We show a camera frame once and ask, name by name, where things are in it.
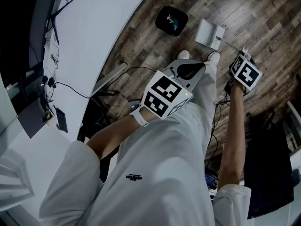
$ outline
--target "person's left arm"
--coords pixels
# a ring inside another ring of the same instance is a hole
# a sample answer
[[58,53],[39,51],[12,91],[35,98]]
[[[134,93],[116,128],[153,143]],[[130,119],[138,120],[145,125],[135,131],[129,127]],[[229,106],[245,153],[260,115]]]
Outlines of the person's left arm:
[[[156,118],[155,114],[144,107],[140,113],[148,122]],[[97,154],[99,159],[102,159],[140,127],[136,119],[128,115],[97,132],[87,145]]]

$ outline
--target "forearm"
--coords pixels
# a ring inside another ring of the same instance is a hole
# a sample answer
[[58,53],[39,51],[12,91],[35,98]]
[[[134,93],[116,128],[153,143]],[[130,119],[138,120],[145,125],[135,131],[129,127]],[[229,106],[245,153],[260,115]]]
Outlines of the forearm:
[[[156,116],[143,108],[141,115],[146,121],[151,121]],[[133,134],[140,125],[131,115],[128,115],[108,127],[97,132],[87,143],[87,145],[97,154],[101,159],[110,154],[120,143],[122,143],[128,136]]]
[[229,122],[219,173],[219,188],[239,184],[246,156],[243,91],[234,85],[231,91]]

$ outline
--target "person's right arm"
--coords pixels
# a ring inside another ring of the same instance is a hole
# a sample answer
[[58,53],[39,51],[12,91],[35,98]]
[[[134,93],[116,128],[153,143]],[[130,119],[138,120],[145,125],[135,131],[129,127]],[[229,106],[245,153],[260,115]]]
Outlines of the person's right arm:
[[227,184],[239,185],[246,157],[243,86],[234,81],[231,90],[229,122],[222,153],[218,190]]

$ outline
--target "shirt logo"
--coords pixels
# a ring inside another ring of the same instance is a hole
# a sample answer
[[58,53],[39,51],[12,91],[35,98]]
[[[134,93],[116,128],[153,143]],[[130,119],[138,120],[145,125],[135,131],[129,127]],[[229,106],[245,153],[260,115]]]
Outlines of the shirt logo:
[[129,174],[126,176],[126,178],[131,179],[131,181],[141,180],[141,175],[135,175],[135,174]]

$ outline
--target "shirt sleeve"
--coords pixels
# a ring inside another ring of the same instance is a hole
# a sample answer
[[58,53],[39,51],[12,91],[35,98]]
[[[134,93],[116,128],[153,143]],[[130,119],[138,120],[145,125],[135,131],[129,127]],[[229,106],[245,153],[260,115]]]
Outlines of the shirt sleeve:
[[69,146],[40,206],[42,225],[75,225],[96,196],[99,159],[86,144],[75,141]]
[[245,226],[250,206],[251,189],[228,184],[223,186],[213,200],[216,226]]

